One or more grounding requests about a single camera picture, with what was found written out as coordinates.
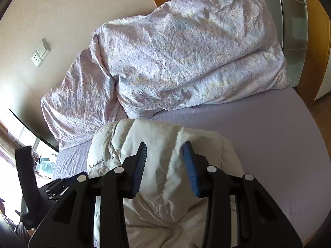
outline electrical outlet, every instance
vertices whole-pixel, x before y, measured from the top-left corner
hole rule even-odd
[[[39,67],[42,63],[42,58],[39,56],[37,51],[32,55],[31,59],[34,62],[34,65],[37,67]]]

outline lavender fitted sheet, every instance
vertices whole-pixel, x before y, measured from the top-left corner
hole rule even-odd
[[[302,241],[331,208],[331,163],[311,114],[292,88],[235,102],[161,111],[151,120],[217,131],[236,150],[246,173],[274,198]],[[55,177],[86,170],[91,141],[59,152]]]

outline wrinkled fabric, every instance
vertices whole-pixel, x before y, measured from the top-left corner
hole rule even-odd
[[[241,163],[231,143],[214,131],[184,128],[165,122],[123,119],[102,126],[87,158],[89,178],[105,175],[135,155],[140,142],[147,159],[139,193],[123,199],[130,247],[201,247],[207,198],[192,191],[181,147],[190,141],[196,154],[225,173],[242,177]],[[231,198],[231,244],[237,241],[236,204]],[[100,197],[96,198],[94,235],[100,236]]]
[[[103,24],[41,104],[63,149],[91,139],[123,109],[130,118],[150,118],[289,82],[264,0],[172,0],[147,16]]]
[[[61,85],[41,99],[60,150],[87,142],[102,125],[127,117],[115,94],[115,80],[100,61],[98,48],[91,44],[74,60]]]

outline window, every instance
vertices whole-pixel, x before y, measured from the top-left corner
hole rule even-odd
[[[58,153],[44,142],[40,141],[29,129],[27,129],[10,111],[5,113],[4,125],[9,134],[22,146],[32,146],[34,159],[37,163],[35,176],[37,186],[48,184],[53,177],[53,170]],[[20,217],[15,212],[21,211],[22,190],[15,166],[0,155],[0,198],[5,202],[6,216],[14,224],[18,224]]]

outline wall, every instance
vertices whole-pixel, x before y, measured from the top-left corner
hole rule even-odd
[[[38,136],[54,139],[42,96],[61,83],[100,25],[155,8],[153,0],[13,0],[0,20],[0,120],[11,108]],[[43,38],[51,52],[37,68],[30,57]]]
[[[329,55],[328,66],[325,71],[322,85],[317,93],[316,99],[331,91],[331,55]]]

